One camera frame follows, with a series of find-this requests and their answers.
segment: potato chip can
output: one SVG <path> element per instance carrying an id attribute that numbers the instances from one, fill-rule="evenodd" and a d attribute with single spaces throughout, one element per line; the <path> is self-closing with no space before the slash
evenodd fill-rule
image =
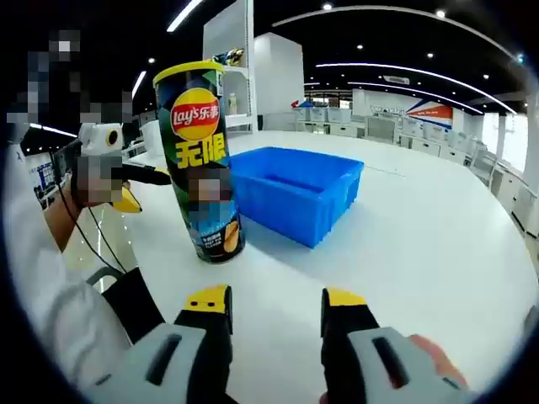
<path id="1" fill-rule="evenodd" d="M 223 66 L 196 61 L 155 76 L 157 118 L 174 193 L 198 256 L 222 263 L 245 245 L 232 192 Z"/>

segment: white sleeve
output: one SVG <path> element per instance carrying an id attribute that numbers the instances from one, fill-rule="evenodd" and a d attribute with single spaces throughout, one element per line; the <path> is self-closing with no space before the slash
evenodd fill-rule
<path id="1" fill-rule="evenodd" d="M 8 147 L 3 175 L 3 235 L 22 307 L 66 377 L 79 387 L 94 383 L 111 371 L 129 340 L 103 296 L 84 279 L 67 276 L 19 146 Z"/>

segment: desk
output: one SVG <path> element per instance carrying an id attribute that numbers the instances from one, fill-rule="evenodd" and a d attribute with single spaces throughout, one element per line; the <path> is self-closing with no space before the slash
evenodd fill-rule
<path id="1" fill-rule="evenodd" d="M 520 342 L 538 288 L 526 246 L 490 191 L 465 167 L 373 141 L 279 131 L 229 141 L 231 154 L 261 146 L 365 162 L 357 200 L 314 250 L 244 219 L 244 251 L 228 263 L 204 263 L 172 187 L 132 183 L 143 212 L 125 215 L 167 321 L 188 294 L 232 286 L 231 396 L 246 404 L 318 402 L 326 285 L 363 295 L 382 326 L 434 339 L 473 389 L 492 381 Z M 162 157 L 134 159 L 164 167 Z"/>

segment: lay's logo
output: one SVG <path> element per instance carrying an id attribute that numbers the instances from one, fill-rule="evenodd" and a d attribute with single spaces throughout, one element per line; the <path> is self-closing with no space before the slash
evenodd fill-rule
<path id="1" fill-rule="evenodd" d="M 219 99 L 205 88 L 191 88 L 174 102 L 170 124 L 187 141 L 200 141 L 217 130 L 221 111 Z"/>

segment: blue plastic crate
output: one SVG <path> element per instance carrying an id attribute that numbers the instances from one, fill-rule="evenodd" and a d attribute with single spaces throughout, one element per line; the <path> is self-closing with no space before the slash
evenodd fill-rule
<path id="1" fill-rule="evenodd" d="M 363 162 L 264 147 L 231 157 L 240 213 L 315 247 L 352 205 Z"/>

